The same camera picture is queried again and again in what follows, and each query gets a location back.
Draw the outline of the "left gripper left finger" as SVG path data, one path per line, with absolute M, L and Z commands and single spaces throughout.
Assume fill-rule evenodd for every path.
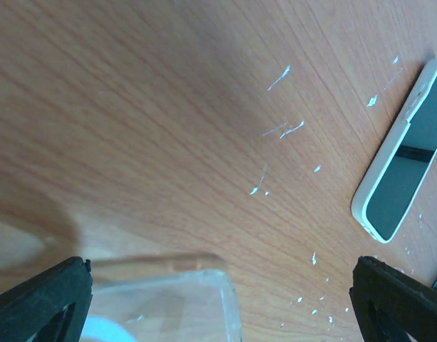
M 0 341 L 79 341 L 90 272 L 90 260 L 75 256 L 0 294 Z

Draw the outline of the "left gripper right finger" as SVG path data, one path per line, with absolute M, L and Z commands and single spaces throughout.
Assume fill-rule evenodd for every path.
M 361 256 L 349 295 L 364 341 L 437 341 L 437 289 Z

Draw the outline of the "white phone case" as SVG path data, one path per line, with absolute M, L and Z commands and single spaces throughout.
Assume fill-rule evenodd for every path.
M 391 157 L 396 152 L 398 144 L 402 141 L 409 128 L 409 120 L 414 116 L 414 114 L 418 110 L 418 107 L 422 104 L 422 101 L 427 96 L 431 86 L 433 85 L 433 82 L 436 79 L 436 76 L 437 59 L 432 59 L 423 67 L 421 73 L 419 74 L 418 79 L 414 83 L 414 86 L 407 96 L 406 101 L 403 104 L 399 114 L 395 118 L 368 170 L 363 176 L 362 181 L 360 182 L 356 192 L 354 193 L 351 202 L 351 212 L 353 217 L 358 221 L 358 223 L 361 224 L 364 230 L 367 231 L 372 238 L 374 238 L 378 242 L 381 242 L 382 244 L 386 244 L 391 240 L 388 242 L 384 242 L 383 239 L 376 232 L 375 228 L 373 228 L 372 225 L 369 223 L 369 220 L 366 217 L 367 205 L 369 204 L 370 198 L 374 193 L 377 185 L 379 184 L 379 181 L 381 180 L 385 170 L 389 166 Z M 422 182 L 424 181 L 433 160 L 431 161 Z M 411 205 L 414 202 L 416 194 L 412 199 Z M 404 218 L 407 215 L 410 207 L 404 215 Z

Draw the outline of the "clear magsafe phone case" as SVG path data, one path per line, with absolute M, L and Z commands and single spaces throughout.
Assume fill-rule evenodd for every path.
M 228 265 L 193 252 L 93 261 L 82 341 L 242 341 Z

